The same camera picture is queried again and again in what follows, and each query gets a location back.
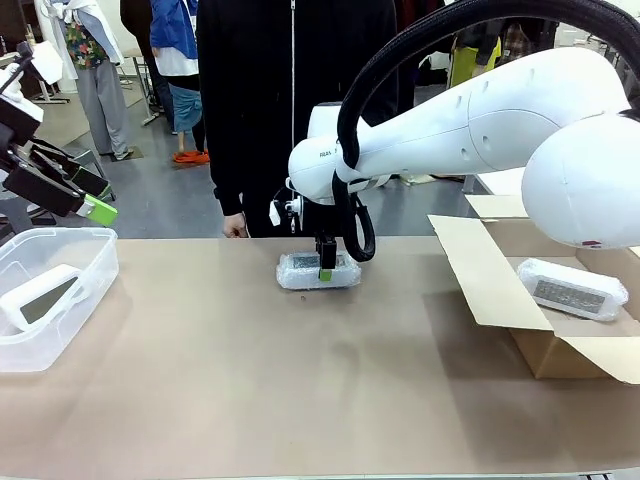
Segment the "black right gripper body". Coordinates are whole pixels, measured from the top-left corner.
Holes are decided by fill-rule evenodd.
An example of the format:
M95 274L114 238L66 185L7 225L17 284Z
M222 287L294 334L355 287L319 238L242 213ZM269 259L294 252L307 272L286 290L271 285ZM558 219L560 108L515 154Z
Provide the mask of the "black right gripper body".
M317 233L341 237L340 215L335 205L321 205L309 200L304 202L301 236L314 238Z

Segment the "person's right hand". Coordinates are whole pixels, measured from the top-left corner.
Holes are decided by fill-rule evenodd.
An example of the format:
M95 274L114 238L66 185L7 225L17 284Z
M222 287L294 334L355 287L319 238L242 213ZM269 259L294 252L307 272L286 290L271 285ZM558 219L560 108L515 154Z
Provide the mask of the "person's right hand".
M226 238L248 238L246 218L243 212L224 216L223 234Z

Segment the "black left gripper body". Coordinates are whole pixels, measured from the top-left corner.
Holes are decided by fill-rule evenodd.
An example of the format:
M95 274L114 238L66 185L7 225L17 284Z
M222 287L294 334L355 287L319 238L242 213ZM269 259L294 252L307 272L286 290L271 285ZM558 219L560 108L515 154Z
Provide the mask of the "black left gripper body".
M41 125L44 111L27 99L1 96L1 167L12 168L15 146L24 146Z

